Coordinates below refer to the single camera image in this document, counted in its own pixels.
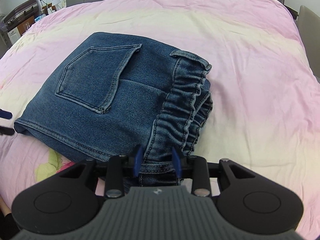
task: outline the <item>blue denim fabric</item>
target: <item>blue denim fabric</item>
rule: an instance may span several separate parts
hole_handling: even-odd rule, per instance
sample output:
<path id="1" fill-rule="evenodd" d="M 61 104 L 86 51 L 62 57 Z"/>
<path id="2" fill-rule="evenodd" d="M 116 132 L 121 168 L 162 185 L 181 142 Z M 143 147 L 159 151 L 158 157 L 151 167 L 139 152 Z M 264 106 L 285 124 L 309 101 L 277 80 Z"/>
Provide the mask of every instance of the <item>blue denim fabric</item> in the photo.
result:
<path id="1" fill-rule="evenodd" d="M 94 33 L 51 74 L 14 128 L 74 162 L 107 161 L 141 144 L 140 175 L 127 187 L 179 184 L 171 148 L 194 151 L 212 110 L 210 69 L 159 41 Z"/>

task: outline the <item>gray ribbed cover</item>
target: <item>gray ribbed cover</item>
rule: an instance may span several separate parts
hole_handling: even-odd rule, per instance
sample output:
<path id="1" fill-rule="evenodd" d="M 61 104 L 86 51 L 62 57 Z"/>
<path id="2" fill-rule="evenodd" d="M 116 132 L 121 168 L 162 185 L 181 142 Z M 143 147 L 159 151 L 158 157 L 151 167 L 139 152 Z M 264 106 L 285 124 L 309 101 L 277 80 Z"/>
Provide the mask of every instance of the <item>gray ribbed cover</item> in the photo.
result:
<path id="1" fill-rule="evenodd" d="M 14 240 L 302 240 L 293 230 L 279 235 L 246 233 L 227 223 L 209 198 L 184 186 L 132 187 L 126 197 L 108 200 L 86 226 L 54 236 L 21 231 Z"/>

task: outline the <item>pink bedspread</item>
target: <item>pink bedspread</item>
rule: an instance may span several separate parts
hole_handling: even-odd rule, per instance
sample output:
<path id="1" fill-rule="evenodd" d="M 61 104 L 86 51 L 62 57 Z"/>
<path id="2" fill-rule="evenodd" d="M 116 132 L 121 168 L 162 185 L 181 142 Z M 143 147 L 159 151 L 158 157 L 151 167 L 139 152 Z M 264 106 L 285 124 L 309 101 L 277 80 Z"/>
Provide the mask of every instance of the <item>pink bedspread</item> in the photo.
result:
<path id="1" fill-rule="evenodd" d="M 320 85 L 281 3 L 105 0 L 62 9 L 0 60 L 0 108 L 18 118 L 53 70 L 97 31 L 146 36 L 208 60 L 214 110 L 195 154 L 230 158 L 290 188 L 305 209 L 297 231 L 306 239 L 320 235 Z M 52 162 L 51 150 L 23 135 L 2 136 L 0 145 L 0 194 L 11 205 L 37 181 L 39 166 Z M 60 168 L 53 163 L 50 172 Z"/>

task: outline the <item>person's arm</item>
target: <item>person's arm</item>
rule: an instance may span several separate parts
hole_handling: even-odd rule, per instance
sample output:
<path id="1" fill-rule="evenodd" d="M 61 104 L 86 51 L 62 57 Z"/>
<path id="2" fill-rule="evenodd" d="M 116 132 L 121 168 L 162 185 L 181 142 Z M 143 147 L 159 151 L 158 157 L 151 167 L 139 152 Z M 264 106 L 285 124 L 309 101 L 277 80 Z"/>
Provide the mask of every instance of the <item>person's arm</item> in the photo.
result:
<path id="1" fill-rule="evenodd" d="M 7 206 L 7 204 L 4 202 L 1 196 L 0 196 L 0 209 L 4 216 L 11 213 L 10 208 Z"/>

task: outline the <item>metal screw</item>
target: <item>metal screw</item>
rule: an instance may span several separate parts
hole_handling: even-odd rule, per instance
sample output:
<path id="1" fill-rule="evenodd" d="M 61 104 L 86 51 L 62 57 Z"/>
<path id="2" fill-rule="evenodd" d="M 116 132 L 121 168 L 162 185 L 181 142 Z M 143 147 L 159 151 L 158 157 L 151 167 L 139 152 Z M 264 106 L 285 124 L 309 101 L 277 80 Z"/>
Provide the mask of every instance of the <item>metal screw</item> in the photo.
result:
<path id="1" fill-rule="evenodd" d="M 197 189 L 194 191 L 194 194 L 195 194 L 197 197 L 207 197 L 207 196 L 209 196 L 210 191 L 207 190 L 206 188 L 197 188 Z"/>
<path id="2" fill-rule="evenodd" d="M 108 198 L 117 198 L 120 197 L 122 195 L 122 192 L 119 189 L 109 189 L 106 192 L 106 196 Z"/>

